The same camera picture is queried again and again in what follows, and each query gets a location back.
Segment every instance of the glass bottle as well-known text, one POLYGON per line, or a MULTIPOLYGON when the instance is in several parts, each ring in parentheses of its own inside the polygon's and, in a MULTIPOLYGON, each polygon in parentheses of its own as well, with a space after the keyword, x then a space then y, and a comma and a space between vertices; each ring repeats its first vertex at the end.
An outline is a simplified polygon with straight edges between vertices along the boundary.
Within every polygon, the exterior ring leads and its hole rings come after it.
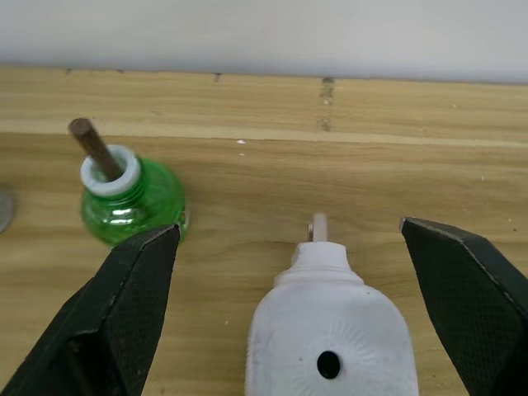
POLYGON ((185 237, 188 213, 183 186, 161 163, 136 157, 125 146, 107 146, 124 170, 106 181, 91 157, 81 166, 86 190, 82 196, 82 220, 97 238, 115 246, 128 237, 166 224, 177 224, 185 237))

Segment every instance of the white wall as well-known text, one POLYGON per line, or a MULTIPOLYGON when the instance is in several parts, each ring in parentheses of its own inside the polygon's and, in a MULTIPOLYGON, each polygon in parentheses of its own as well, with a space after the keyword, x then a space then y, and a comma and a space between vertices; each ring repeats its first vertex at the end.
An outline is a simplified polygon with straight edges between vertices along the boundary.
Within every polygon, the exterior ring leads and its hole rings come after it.
POLYGON ((0 0, 0 63, 528 83, 526 0, 0 0))

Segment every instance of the wooden table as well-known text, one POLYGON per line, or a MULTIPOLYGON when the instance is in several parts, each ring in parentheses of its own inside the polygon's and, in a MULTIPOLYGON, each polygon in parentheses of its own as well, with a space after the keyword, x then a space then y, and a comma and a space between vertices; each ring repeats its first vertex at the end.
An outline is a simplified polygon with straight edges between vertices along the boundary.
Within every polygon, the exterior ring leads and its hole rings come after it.
POLYGON ((398 221, 490 238, 528 273, 528 87, 0 68, 0 385, 107 247, 78 215, 87 116, 167 163, 192 212, 144 395, 242 395, 249 323, 315 211, 401 309, 421 394, 467 394, 427 317, 398 221))

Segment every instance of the black hole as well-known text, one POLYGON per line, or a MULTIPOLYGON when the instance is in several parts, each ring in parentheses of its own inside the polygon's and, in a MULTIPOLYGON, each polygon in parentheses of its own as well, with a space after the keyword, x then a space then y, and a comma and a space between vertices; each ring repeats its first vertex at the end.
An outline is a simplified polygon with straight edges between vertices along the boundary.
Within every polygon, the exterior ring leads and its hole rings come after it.
POLYGON ((317 359, 317 370, 327 380, 333 380, 341 371, 339 356, 332 351, 323 352, 317 359))

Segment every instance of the plastic bottle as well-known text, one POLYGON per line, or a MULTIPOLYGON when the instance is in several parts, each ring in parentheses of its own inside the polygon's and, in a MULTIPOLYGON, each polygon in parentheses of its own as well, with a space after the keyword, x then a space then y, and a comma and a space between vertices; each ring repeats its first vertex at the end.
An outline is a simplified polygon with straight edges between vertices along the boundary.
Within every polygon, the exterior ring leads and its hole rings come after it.
POLYGON ((418 395, 401 313, 326 242, 324 215, 313 224, 314 242, 298 245, 253 317, 246 395, 418 395))
POLYGON ((124 170, 107 182, 91 157, 81 166, 86 190, 82 196, 82 220, 90 232, 115 246, 137 233, 160 225, 178 224, 185 237, 188 213, 182 184, 167 167, 138 158, 129 148, 108 145, 124 170))

